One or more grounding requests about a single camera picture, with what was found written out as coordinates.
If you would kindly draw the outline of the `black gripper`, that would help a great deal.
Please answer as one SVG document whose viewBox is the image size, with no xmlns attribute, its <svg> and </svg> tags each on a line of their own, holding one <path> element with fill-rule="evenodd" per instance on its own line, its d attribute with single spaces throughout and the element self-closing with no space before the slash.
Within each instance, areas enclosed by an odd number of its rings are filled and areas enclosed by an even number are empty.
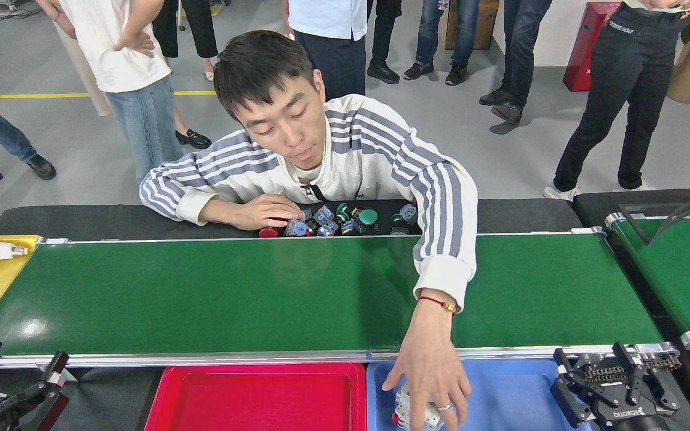
<svg viewBox="0 0 690 431">
<path fill-rule="evenodd" d="M 580 368 L 571 365 L 562 348 L 554 350 L 558 376 L 550 392 L 567 422 L 578 428 L 596 417 L 602 430 L 670 430 L 659 414 L 673 415 L 681 403 L 674 396 L 671 385 L 662 380 L 662 375 L 680 366 L 679 351 L 669 342 L 641 346 L 616 342 L 613 354 L 627 375 L 626 402 L 623 400 L 619 406 L 612 406 L 602 386 L 587 380 Z M 653 403 L 641 395 L 646 382 L 654 396 Z"/>
</svg>

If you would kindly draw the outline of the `person's left hand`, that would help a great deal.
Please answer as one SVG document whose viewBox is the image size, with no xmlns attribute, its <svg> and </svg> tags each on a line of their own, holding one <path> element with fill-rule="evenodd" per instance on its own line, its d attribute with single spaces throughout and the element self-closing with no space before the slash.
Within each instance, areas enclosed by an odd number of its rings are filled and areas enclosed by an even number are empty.
<svg viewBox="0 0 690 431">
<path fill-rule="evenodd" d="M 405 377 L 410 387 L 410 429 L 422 430 L 425 408 L 435 404 L 448 430 L 465 424 L 472 387 L 451 341 L 452 313 L 419 301 L 395 365 L 382 385 L 394 388 Z"/>
</svg>

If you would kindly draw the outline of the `person's right hand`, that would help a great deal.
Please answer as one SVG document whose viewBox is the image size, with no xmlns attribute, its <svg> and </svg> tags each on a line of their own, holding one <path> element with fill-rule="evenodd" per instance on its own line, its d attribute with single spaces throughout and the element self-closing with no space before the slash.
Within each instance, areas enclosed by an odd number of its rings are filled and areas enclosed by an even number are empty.
<svg viewBox="0 0 690 431">
<path fill-rule="evenodd" d="M 291 219 L 301 216 L 301 209 L 290 199 L 263 194 L 236 208 L 234 226 L 246 231 L 286 227 Z"/>
</svg>

